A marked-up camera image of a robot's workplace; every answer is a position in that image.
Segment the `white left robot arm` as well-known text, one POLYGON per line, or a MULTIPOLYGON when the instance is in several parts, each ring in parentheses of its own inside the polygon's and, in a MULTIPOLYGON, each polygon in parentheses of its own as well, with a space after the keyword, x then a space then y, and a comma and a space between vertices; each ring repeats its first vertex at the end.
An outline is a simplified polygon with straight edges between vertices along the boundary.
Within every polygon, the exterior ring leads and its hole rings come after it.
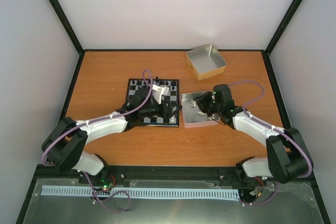
POLYGON ((72 169, 90 174, 97 183, 108 180, 109 170, 97 154, 85 152, 85 146, 99 138, 123 133, 141 125, 145 118, 159 119, 170 123, 177 117, 176 102, 157 101, 148 95, 135 95, 116 111, 86 121, 63 118, 43 142, 41 163, 52 166, 59 172, 72 169))

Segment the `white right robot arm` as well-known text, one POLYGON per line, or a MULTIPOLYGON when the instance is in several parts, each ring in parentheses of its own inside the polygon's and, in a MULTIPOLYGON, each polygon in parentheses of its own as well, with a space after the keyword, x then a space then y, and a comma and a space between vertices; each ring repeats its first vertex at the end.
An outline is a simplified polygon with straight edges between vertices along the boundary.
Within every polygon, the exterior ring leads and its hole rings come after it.
POLYGON ((249 135, 266 148, 265 158, 249 157, 236 164, 239 179, 266 177, 285 184, 312 174, 313 161, 301 133, 293 127, 274 126, 254 116, 245 106, 237 106, 228 85, 218 84, 194 102, 208 117, 218 115, 224 125, 249 135))

